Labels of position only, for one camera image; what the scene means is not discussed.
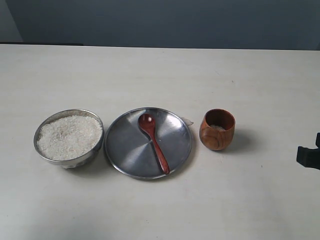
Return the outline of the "dark red wooden spoon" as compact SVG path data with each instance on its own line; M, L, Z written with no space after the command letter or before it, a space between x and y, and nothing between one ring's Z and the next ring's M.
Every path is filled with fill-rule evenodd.
M165 175L168 175L170 173L170 167L169 164L156 140L156 120L155 118L148 114L144 113L139 116L138 118L138 126L139 128L145 132L151 139L152 144L155 149L155 154L159 163L159 166L162 170L162 172Z

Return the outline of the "steel bowl of rice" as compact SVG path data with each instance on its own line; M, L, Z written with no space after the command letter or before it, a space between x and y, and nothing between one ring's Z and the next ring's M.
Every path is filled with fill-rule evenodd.
M51 115L39 125L33 145L48 163L73 169L97 156L104 135L103 122L95 113L67 109Z

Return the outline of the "brown wooden cup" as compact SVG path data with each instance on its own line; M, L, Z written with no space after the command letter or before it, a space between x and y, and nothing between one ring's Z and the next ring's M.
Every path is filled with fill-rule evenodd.
M224 109L211 109L203 117L199 138L201 143L212 151L226 149L232 142L236 120Z

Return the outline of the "clear tape piece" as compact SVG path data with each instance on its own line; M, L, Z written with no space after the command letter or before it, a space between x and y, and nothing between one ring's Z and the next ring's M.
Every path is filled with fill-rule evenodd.
M187 118L185 118L185 117L182 117L181 119L183 120L183 122L184 122L187 126L191 126L191 125L194 124L193 121L191 121L191 120L189 120L189 119L187 119Z

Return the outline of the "round steel plate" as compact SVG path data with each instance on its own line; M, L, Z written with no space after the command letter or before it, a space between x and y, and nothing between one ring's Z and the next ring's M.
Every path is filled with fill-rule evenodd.
M121 173L135 179L152 180L166 176L152 139L138 119L148 114L155 120L155 140L173 173L188 159L193 146L192 133L175 113L158 107L132 109L119 116L108 128L103 150L110 163Z

